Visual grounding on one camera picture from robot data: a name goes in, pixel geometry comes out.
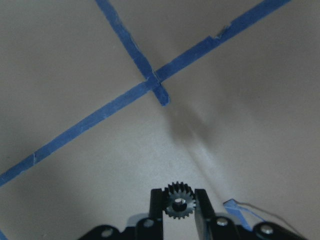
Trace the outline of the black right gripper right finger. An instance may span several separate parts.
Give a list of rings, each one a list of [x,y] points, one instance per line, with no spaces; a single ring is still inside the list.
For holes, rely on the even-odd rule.
[[[195,226],[200,240],[211,240],[211,220],[215,211],[205,189],[195,189]]]

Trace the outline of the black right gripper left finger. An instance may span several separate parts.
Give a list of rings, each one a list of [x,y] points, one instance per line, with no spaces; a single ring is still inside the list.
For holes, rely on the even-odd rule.
[[[150,191],[149,217],[157,221],[163,220],[163,191],[161,188]]]

